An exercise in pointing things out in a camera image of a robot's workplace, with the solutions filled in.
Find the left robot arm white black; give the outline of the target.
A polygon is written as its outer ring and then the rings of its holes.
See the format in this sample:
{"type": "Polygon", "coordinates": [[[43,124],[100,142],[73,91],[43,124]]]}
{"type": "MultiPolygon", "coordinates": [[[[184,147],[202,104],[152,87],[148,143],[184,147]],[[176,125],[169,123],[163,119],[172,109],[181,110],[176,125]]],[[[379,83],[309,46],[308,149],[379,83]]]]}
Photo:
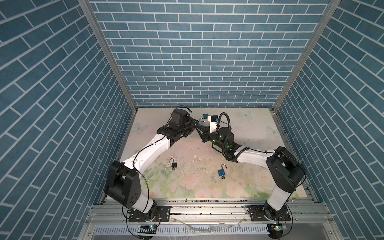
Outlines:
{"type": "Polygon", "coordinates": [[[191,113],[188,107],[176,107],[145,147],[122,162],[114,161],[108,168],[105,194],[123,207],[142,214],[145,221],[152,220],[157,214],[157,203],[149,193],[142,192],[140,179],[157,157],[197,128],[199,121],[193,119],[191,113]]]}

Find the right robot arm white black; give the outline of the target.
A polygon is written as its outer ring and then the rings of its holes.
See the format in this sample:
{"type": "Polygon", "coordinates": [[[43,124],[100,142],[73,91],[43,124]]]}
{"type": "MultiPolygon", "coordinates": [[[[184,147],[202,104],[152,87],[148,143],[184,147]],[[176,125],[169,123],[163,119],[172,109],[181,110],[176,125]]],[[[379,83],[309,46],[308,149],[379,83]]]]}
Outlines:
{"type": "Polygon", "coordinates": [[[197,126],[204,143],[211,142],[212,148],[234,163],[251,164],[269,171],[274,187],[266,200],[263,211],[266,219],[277,220],[293,192],[303,184],[307,170],[285,147],[275,150],[256,150],[235,142],[231,121],[227,113],[210,116],[204,114],[197,126]]]}

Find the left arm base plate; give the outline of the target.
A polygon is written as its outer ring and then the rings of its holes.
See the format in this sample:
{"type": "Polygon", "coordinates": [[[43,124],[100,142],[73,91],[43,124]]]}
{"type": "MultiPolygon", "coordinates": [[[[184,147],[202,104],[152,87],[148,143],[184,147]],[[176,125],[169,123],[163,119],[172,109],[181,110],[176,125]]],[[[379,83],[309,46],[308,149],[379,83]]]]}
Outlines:
{"type": "Polygon", "coordinates": [[[138,210],[131,209],[129,214],[130,223],[144,223],[144,222],[169,222],[171,207],[170,206],[156,206],[152,207],[148,213],[142,213],[138,210]]]}

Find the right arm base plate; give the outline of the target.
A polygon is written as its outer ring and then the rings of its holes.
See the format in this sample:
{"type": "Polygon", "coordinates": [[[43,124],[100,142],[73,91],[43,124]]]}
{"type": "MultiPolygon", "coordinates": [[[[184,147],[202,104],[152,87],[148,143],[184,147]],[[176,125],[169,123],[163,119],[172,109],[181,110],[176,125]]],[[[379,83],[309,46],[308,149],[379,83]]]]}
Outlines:
{"type": "Polygon", "coordinates": [[[279,211],[269,207],[267,205],[251,205],[246,206],[246,211],[250,215],[252,222],[263,221],[291,221],[292,217],[286,205],[284,205],[279,211]]]}

